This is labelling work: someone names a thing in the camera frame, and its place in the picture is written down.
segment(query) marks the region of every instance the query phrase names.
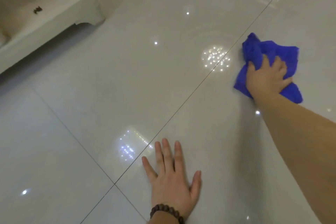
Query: person's left hand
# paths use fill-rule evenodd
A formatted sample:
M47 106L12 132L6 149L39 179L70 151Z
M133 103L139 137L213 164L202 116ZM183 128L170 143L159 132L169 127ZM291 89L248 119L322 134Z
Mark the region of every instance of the person's left hand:
M181 144L175 142L175 165L170 146L166 138L155 142L156 162L159 168L157 174L146 157L142 157L142 164L152 185L152 207L158 204L168 205L179 211L185 220L194 209L201 190L201 171L196 171L189 188L184 174L184 163Z

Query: white cabinet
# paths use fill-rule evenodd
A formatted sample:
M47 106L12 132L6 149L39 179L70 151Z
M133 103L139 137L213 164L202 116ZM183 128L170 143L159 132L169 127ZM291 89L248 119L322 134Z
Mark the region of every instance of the white cabinet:
M0 73L72 24L103 20L98 0L0 0Z

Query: blue towel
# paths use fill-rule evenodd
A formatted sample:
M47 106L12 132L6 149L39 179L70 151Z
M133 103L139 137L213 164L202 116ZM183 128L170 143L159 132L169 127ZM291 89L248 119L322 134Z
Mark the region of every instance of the blue towel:
M296 72L299 48L295 46L280 46L273 41L261 42L254 33L251 33L243 42L243 53L246 64L240 70L234 88L250 98L252 96L246 88L246 72L249 61L252 61L255 69L258 70L263 63L263 54L267 55L270 65L273 64L275 56L279 56L287 65L287 73L283 77L284 79L293 76ZM284 88L280 94L297 104L303 101L298 86L293 82Z

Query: glossy tiled floor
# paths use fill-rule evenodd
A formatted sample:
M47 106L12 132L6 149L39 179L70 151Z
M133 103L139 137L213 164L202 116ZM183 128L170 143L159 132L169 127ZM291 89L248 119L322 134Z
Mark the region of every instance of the glossy tiled floor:
M0 223L145 223L162 137L203 171L189 223L318 223L232 86L250 32L296 45L303 105L336 121L335 0L100 1L0 76Z

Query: bracelet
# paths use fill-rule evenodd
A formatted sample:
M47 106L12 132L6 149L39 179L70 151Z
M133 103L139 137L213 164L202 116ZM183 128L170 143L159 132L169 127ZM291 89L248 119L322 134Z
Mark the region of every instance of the bracelet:
M180 216L179 211L176 211L173 207L169 207L168 205L163 205L163 204L156 205L152 208L152 211L150 212L150 218L152 218L154 213L156 213L157 211L163 211L166 213L170 213L172 216L177 218L179 224L184 224L184 218Z

